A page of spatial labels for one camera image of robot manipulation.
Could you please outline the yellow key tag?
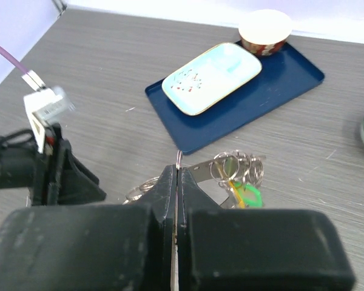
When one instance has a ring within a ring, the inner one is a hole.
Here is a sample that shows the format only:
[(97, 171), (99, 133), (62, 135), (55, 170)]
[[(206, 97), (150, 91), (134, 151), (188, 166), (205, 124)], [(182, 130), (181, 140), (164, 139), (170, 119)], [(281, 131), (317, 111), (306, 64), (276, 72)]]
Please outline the yellow key tag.
[(245, 209), (246, 204), (244, 203), (239, 191), (243, 189), (242, 183), (238, 181), (229, 181), (229, 187), (235, 200), (235, 207), (238, 209)]

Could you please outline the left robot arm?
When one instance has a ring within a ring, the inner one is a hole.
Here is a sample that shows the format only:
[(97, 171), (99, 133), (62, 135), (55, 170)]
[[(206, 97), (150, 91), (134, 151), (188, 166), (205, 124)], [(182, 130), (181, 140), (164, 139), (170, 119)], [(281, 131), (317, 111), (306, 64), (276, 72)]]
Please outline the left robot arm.
[(0, 136), (0, 190), (20, 188), (29, 190), (32, 206), (90, 204), (107, 196), (73, 155), (58, 123), (48, 127), (42, 153), (30, 129)]

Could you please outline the green key tag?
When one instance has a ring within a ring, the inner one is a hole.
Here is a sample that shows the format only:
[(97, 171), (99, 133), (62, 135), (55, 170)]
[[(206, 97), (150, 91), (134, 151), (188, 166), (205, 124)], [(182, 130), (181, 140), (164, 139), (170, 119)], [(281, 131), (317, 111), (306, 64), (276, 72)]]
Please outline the green key tag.
[(246, 208), (262, 208), (263, 200), (259, 189), (255, 188), (250, 184), (242, 184), (243, 189), (239, 191)]

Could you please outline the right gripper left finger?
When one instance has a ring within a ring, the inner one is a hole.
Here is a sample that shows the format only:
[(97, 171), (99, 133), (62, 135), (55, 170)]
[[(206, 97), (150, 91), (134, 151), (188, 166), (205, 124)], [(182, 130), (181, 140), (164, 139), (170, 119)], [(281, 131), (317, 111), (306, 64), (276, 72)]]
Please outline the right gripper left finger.
[(131, 204), (40, 206), (0, 226), (0, 290), (170, 290), (177, 170)]

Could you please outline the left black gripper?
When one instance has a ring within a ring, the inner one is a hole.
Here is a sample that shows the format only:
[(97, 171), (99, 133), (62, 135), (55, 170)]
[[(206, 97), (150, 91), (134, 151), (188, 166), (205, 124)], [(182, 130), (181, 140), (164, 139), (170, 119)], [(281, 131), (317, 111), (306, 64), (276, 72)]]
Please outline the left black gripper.
[(72, 153), (68, 140), (62, 138), (61, 126), (48, 126), (42, 153), (37, 153), (31, 206), (80, 205), (101, 202), (106, 192), (99, 179)]

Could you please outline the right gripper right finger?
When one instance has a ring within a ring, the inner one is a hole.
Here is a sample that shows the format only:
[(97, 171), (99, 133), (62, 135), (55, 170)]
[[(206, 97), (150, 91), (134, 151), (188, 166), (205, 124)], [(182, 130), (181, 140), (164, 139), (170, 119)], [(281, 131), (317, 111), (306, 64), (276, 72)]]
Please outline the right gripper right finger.
[(352, 290), (332, 221), (307, 209), (223, 209), (178, 172), (180, 290)]

